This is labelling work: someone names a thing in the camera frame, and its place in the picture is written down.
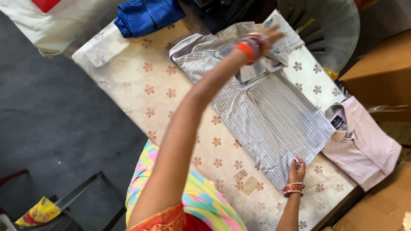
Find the chair backrest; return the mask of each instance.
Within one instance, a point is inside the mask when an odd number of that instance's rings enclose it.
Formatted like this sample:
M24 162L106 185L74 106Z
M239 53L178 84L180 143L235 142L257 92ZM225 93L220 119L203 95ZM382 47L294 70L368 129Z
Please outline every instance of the chair backrest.
M360 16L353 0L278 0L277 10L321 66L340 72L357 46Z

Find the colorful saree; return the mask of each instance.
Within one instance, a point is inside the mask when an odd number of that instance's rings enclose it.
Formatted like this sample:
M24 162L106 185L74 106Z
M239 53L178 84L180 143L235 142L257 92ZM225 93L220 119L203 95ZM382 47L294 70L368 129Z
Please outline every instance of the colorful saree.
M137 163L127 191L127 224L134 205L151 175L158 150L158 146L150 140L147 141ZM130 230L186 230L184 227L187 225L187 221L191 225L193 222L196 223L195 219L191 218L192 216L200 219L211 230L247 230L240 216L228 204L224 195L218 192L214 183L194 170L189 171L181 201L182 204L174 205L140 222ZM187 215L179 214L181 207Z

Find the woman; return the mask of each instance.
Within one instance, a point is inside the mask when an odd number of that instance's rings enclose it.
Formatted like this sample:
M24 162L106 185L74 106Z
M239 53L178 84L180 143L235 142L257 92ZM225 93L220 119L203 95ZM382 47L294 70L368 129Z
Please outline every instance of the woman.
M127 193L127 230L246 230L238 214L213 184L189 169L201 116L212 98L240 67L260 58L284 35L278 27L242 39L184 97L159 148L147 142ZM291 164L289 198L277 230L298 230L305 163Z

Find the floral tablecloth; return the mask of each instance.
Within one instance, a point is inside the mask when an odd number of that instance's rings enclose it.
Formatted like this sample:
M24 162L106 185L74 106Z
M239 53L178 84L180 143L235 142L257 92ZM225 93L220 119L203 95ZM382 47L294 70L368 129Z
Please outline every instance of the floral tablecloth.
M173 112L192 87L169 59L169 49L189 36L190 29L182 19L147 36L124 39L111 23L72 58L148 138L161 145ZM284 71L321 110L345 98L305 46L291 53ZM210 106L198 129L192 168L215 182L249 230L275 229L287 199L270 184ZM301 230L315 227L356 186L322 154L307 167L305 184Z

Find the shirt label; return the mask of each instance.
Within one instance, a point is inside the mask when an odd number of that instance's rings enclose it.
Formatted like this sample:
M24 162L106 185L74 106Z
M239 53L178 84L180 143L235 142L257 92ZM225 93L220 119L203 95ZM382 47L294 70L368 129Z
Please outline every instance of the shirt label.
M339 129L344 124L344 121L338 115L331 121L331 125L334 126L335 129Z

